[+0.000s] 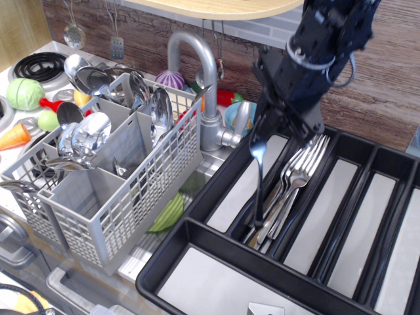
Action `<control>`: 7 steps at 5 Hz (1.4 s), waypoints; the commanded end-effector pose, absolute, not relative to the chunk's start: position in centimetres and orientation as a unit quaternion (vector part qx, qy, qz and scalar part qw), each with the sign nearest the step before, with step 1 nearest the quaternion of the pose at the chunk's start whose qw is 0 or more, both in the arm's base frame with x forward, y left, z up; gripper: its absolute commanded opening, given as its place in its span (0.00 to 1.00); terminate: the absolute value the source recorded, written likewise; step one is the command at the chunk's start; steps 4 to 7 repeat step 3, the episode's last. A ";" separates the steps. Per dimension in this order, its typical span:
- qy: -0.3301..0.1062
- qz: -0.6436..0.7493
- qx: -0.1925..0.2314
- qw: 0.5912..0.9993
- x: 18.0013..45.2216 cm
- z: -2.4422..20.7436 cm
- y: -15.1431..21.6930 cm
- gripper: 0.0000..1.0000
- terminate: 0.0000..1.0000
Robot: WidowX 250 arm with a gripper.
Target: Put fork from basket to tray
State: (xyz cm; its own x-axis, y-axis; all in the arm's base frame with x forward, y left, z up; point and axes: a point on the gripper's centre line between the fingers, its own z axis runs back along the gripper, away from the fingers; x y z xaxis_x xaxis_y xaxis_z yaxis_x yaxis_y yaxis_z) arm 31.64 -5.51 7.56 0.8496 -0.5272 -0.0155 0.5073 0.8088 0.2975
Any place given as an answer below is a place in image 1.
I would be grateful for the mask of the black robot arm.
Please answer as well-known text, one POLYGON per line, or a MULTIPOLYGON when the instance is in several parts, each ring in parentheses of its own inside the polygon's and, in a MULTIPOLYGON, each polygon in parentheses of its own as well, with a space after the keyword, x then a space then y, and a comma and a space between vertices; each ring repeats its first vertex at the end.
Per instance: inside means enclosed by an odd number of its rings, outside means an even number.
POLYGON ((373 38, 378 1, 305 1, 299 27, 286 42, 285 54, 259 50, 253 72, 262 93, 257 102, 252 144, 290 129, 301 146, 324 132, 320 102, 354 52, 373 38))

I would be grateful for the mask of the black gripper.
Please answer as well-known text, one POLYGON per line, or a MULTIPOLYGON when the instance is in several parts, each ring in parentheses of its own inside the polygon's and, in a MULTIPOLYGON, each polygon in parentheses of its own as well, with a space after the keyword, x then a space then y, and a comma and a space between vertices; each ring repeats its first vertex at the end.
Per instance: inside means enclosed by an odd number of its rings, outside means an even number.
POLYGON ((288 54, 281 54, 269 46, 259 49, 253 73, 262 86, 257 102, 261 116, 257 134, 268 141, 282 129, 291 129, 304 148, 325 130, 320 110, 321 93, 310 85, 315 72, 296 63, 288 54))

